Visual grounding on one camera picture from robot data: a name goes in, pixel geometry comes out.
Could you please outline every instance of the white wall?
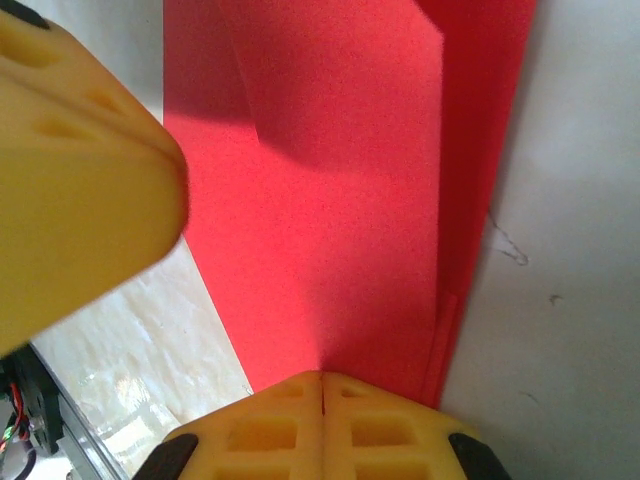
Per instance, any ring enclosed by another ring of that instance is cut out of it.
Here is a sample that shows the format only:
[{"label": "white wall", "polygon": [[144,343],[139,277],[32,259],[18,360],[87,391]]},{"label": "white wall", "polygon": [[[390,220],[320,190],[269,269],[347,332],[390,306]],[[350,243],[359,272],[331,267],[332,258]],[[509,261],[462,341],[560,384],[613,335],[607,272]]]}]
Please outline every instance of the white wall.
[{"label": "white wall", "polygon": [[516,480],[638,478],[640,2],[540,0],[501,175],[444,409]]}]

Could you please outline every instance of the crack on wall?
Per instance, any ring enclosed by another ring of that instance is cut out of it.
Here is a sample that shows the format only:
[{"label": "crack on wall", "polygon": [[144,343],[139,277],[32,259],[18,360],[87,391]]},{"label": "crack on wall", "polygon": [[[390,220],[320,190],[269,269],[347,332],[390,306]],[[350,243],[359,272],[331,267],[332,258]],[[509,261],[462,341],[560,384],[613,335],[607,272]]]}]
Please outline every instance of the crack on wall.
[{"label": "crack on wall", "polygon": [[521,267],[526,267],[527,265],[529,265],[529,256],[522,250],[520,250],[515,242],[511,240],[509,234],[498,225],[498,222],[496,222],[496,219],[490,210],[488,213],[488,218],[491,222],[494,232],[496,232],[498,235],[497,239],[494,238],[492,240],[491,248],[513,259],[516,264]]},{"label": "crack on wall", "polygon": [[538,408],[542,408],[542,404],[540,403],[540,400],[538,400],[538,399],[535,397],[535,395],[534,395],[533,393],[529,393],[529,392],[525,392],[525,391],[523,391],[523,390],[520,390],[520,391],[518,392],[518,395],[522,395],[522,396],[524,396],[524,397],[527,397],[527,398],[528,398],[528,399],[530,399],[533,403],[535,403],[535,404],[536,404],[536,406],[537,406]]}]

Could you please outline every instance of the red wire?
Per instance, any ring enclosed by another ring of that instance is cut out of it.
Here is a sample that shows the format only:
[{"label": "red wire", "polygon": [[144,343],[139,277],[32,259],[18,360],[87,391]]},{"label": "red wire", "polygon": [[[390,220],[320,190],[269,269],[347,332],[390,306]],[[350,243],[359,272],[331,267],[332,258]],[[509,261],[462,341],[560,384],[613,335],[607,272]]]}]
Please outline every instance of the red wire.
[{"label": "red wire", "polygon": [[[20,389],[18,385],[15,383],[11,383],[11,394],[12,394],[12,403],[14,408],[17,410],[16,413],[16,423],[13,425],[13,431],[15,432],[18,428],[20,428],[20,424],[23,420],[26,420],[24,415],[24,403],[22,401],[22,394],[20,393]],[[28,438],[29,432],[25,432],[20,436],[22,440]],[[0,451],[3,451],[6,448],[7,441],[5,439],[0,439]]]},{"label": "red wire", "polygon": [[[16,428],[19,428],[20,424],[24,422],[27,417],[24,414],[24,401],[22,400],[22,393],[20,393],[20,389],[15,383],[11,384],[11,391],[13,392],[13,402],[18,410],[17,418],[16,418]],[[29,438],[29,432],[25,431],[20,435],[21,440],[26,440]]]}]

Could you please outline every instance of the folded red sheet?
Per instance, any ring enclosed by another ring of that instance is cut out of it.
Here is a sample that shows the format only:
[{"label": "folded red sheet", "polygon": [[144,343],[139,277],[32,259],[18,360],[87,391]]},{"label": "folded red sheet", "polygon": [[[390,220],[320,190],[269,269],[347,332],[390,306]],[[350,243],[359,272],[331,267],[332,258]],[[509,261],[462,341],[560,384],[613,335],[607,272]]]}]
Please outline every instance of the folded red sheet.
[{"label": "folded red sheet", "polygon": [[187,241],[254,388],[437,403],[534,2],[476,3],[165,0]]}]

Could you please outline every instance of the square hole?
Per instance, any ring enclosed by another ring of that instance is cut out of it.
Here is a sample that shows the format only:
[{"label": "square hole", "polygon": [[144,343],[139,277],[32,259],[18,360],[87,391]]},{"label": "square hole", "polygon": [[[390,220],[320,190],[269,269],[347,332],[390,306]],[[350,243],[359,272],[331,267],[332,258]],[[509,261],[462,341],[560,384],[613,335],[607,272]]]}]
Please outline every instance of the square hole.
[{"label": "square hole", "polygon": [[356,465],[356,480],[430,480],[424,463],[395,461]]},{"label": "square hole", "polygon": [[0,56],[31,68],[44,68],[60,60],[46,44],[0,25]]},{"label": "square hole", "polygon": [[289,480],[287,467],[225,467],[218,470],[216,480]]},{"label": "square hole", "polygon": [[122,111],[120,110],[120,107],[108,92],[95,89],[87,92],[85,96],[92,103],[94,103],[95,105],[105,110],[109,110],[110,112],[117,113],[117,114],[122,113]]},{"label": "square hole", "polygon": [[342,387],[342,391],[340,392],[340,394],[344,398],[360,398],[365,396],[364,393],[353,387]]},{"label": "square hole", "polygon": [[53,138],[92,140],[89,132],[66,119],[49,117],[38,120],[33,125],[36,133]]},{"label": "square hole", "polygon": [[370,415],[351,422],[354,447],[415,445],[416,436],[406,418],[397,415]]},{"label": "square hole", "polygon": [[249,417],[229,435],[230,452],[265,452],[296,448],[298,425],[289,417]]}]

